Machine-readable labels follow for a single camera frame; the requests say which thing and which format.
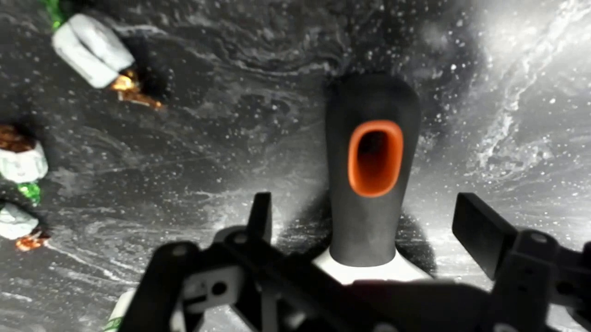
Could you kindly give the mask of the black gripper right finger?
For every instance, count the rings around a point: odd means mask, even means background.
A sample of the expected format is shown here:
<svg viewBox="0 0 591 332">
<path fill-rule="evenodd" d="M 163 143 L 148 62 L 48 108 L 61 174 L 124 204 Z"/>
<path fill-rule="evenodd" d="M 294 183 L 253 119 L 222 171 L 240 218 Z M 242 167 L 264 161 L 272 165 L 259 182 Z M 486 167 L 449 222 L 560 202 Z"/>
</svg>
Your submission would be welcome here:
<svg viewBox="0 0 591 332">
<path fill-rule="evenodd" d="M 488 332 L 554 332 L 549 309 L 562 307 L 591 329 L 591 244 L 567 250 L 547 233 L 516 230 L 477 195 L 460 195 L 453 235 L 493 283 Z"/>
</svg>

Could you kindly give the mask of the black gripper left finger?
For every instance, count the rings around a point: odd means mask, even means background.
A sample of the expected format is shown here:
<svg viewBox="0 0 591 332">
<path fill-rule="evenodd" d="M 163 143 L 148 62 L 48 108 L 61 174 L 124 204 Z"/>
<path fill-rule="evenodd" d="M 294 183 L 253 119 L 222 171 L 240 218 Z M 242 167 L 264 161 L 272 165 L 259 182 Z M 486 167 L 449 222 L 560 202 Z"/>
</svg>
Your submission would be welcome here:
<svg viewBox="0 0 591 332">
<path fill-rule="evenodd" d="M 255 332 L 346 332 L 335 283 L 314 265 L 270 244 L 272 195 L 255 196 L 248 224 L 192 242 L 161 246 L 117 332 L 200 332 L 203 318 L 231 307 Z"/>
</svg>

